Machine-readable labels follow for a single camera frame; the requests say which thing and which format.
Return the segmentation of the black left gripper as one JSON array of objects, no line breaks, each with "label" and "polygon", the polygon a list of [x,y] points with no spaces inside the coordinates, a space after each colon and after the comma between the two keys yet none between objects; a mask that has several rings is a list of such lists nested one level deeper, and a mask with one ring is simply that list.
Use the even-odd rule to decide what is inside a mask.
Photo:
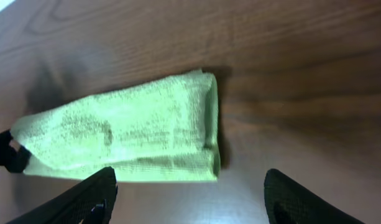
[{"label": "black left gripper", "polygon": [[13,148],[10,145],[12,140],[9,129],[0,133],[0,166],[10,173],[20,174],[28,166],[31,153],[24,146],[18,150]]}]

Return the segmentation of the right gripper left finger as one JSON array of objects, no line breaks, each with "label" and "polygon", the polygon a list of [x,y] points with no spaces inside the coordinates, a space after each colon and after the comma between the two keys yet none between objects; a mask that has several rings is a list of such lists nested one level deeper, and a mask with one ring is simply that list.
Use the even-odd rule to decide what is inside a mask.
[{"label": "right gripper left finger", "polygon": [[112,167],[105,167],[8,224],[109,224],[117,197]]}]

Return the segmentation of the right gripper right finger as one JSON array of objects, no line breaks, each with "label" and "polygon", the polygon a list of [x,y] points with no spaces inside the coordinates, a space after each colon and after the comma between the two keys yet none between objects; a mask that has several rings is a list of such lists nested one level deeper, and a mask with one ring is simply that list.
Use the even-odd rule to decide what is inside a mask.
[{"label": "right gripper right finger", "polygon": [[266,173],[264,204],[270,224],[363,224],[277,169]]}]

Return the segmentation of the light green microfiber cloth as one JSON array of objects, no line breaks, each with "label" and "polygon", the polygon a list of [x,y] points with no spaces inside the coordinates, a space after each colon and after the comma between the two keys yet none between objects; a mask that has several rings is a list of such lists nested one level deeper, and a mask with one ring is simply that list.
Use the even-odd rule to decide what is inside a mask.
[{"label": "light green microfiber cloth", "polygon": [[218,179],[218,86],[193,70],[90,95],[11,128],[30,152],[24,173],[83,180],[112,167],[120,182]]}]

